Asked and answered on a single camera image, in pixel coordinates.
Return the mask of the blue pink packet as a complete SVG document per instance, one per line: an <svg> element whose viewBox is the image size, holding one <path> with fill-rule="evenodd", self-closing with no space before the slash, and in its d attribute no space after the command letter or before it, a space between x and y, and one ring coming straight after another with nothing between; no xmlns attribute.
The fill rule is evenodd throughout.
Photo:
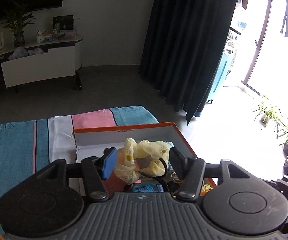
<svg viewBox="0 0 288 240"><path fill-rule="evenodd" d="M164 189L160 184L139 184L134 183L132 186L133 193L163 193Z"/></svg>

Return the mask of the orange white cardboard box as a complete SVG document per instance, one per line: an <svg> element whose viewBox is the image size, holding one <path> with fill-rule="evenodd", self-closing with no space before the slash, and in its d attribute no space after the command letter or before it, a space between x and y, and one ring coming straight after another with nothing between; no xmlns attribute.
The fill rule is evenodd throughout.
<svg viewBox="0 0 288 240"><path fill-rule="evenodd" d="M177 178L169 156L172 147L184 157L196 154L172 122L78 128L74 130L77 162L93 162L93 174L79 178L79 191L117 192L178 191L182 179Z"/></svg>

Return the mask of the balcony green plant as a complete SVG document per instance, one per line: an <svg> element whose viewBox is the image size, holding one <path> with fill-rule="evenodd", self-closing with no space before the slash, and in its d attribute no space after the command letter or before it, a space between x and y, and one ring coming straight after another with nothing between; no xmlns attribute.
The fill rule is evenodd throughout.
<svg viewBox="0 0 288 240"><path fill-rule="evenodd" d="M282 138L284 141L288 139L288 117L265 95L260 96L252 112L255 115L254 120L262 127L272 127L276 139Z"/></svg>

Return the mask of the striped blue table cloth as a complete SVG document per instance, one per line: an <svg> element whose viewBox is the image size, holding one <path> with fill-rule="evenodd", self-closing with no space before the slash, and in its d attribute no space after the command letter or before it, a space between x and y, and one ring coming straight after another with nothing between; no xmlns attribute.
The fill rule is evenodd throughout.
<svg viewBox="0 0 288 240"><path fill-rule="evenodd" d="M74 163L74 129L157 122L143 106L129 106L0 124L0 197L56 159Z"/></svg>

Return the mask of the white drawer tv cabinet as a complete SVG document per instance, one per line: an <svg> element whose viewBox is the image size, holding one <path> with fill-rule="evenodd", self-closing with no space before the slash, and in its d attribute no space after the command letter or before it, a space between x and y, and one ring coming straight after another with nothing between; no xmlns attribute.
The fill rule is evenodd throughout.
<svg viewBox="0 0 288 240"><path fill-rule="evenodd" d="M26 83L70 77L74 87L81 85L78 70L82 67L80 59L83 37L64 38L53 42L33 42L25 50L40 48L42 54L8 60L15 49L0 49L0 65L5 86L14 87Z"/></svg>

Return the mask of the grey cloth in drawer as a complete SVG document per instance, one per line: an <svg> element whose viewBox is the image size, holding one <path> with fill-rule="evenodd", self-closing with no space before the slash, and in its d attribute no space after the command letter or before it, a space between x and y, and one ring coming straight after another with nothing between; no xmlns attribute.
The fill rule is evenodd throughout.
<svg viewBox="0 0 288 240"><path fill-rule="evenodd" d="M37 47L33 50L26 50L22 47L16 48L14 52L8 57L8 60L15 60L22 57L39 55L45 53L41 48Z"/></svg>

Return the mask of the white cat figurine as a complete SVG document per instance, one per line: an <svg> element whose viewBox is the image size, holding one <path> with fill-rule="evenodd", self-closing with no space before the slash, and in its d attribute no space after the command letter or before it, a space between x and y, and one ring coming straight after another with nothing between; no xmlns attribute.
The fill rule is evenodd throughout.
<svg viewBox="0 0 288 240"><path fill-rule="evenodd" d="M36 33L37 33L37 37L36 37L37 43L43 42L45 40L44 33L39 30Z"/></svg>

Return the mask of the dark blue curtain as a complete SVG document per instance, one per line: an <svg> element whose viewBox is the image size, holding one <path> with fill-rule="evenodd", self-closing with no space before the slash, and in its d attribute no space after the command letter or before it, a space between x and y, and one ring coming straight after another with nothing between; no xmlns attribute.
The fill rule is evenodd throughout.
<svg viewBox="0 0 288 240"><path fill-rule="evenodd" d="M202 112L237 0L154 0L139 67L176 112Z"/></svg>

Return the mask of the black green box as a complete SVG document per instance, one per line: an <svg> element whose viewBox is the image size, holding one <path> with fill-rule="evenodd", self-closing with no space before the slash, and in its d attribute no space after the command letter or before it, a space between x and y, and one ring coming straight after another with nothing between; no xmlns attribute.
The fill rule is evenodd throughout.
<svg viewBox="0 0 288 240"><path fill-rule="evenodd" d="M53 31L59 33L60 31L74 30L74 16L54 16L53 17Z"/></svg>

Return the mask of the potted plant glass vase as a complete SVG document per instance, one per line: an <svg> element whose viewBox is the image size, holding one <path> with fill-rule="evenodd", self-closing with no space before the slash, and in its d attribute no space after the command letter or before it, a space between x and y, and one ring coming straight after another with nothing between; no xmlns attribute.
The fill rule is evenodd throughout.
<svg viewBox="0 0 288 240"><path fill-rule="evenodd" d="M13 45L14 48L19 48L25 45L24 31L23 29L30 24L33 24L32 20L35 17L32 12L28 14L24 14L22 12L18 12L8 17L3 22L3 28L9 29L14 36Z"/></svg>

